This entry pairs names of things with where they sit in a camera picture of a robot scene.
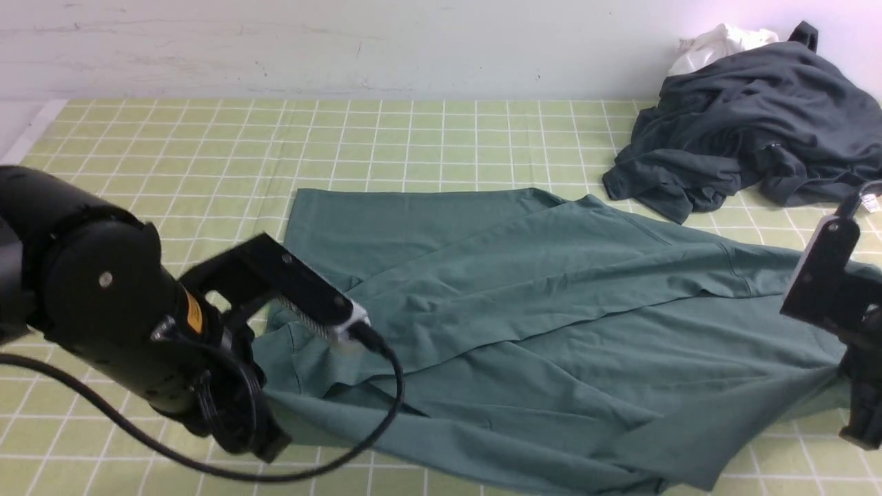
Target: yellow label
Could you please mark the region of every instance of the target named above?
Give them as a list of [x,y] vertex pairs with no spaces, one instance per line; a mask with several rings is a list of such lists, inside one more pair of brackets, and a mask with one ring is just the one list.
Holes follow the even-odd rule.
[[199,302],[186,289],[183,292],[187,293],[187,323],[196,334],[202,334],[202,309],[199,308]]

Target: white wall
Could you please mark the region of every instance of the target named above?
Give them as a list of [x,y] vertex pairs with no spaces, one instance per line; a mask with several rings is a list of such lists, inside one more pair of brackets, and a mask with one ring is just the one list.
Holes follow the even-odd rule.
[[679,38],[726,21],[882,96],[879,0],[6,0],[0,99],[646,98]]

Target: green shirt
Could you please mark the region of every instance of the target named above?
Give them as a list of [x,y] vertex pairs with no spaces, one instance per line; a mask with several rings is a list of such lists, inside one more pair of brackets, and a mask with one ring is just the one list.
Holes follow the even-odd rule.
[[[370,313],[407,374],[380,452],[515,491],[710,490],[754,436],[848,405],[844,351],[782,317],[800,253],[536,189],[297,192],[285,246]],[[391,367],[284,309],[255,353],[300,444],[365,437]]]

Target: robotic arm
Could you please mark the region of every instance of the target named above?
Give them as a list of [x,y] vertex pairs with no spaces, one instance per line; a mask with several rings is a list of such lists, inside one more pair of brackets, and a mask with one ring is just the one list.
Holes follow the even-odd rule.
[[[224,312],[209,304],[217,292]],[[160,237],[120,207],[35,169],[0,167],[0,345],[30,328],[90,364],[159,414],[193,434],[213,436],[231,454],[272,462],[291,441],[273,419],[254,362],[248,319],[283,301],[332,343],[361,343],[389,359],[399,391],[366,440],[315,470],[242,474],[203,465],[137,430],[74,378],[42,362],[0,354],[0,364],[46,373],[83,394],[124,430],[180,463],[250,482],[293,482],[342,466],[369,448],[403,402],[394,353],[367,312],[267,234],[187,271],[179,280],[161,264]]]

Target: silver screw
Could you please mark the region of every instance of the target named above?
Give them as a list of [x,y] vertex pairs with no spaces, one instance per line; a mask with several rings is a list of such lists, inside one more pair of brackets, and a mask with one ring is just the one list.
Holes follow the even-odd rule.
[[110,272],[105,272],[98,276],[98,284],[107,289],[111,284],[113,284],[113,275]]

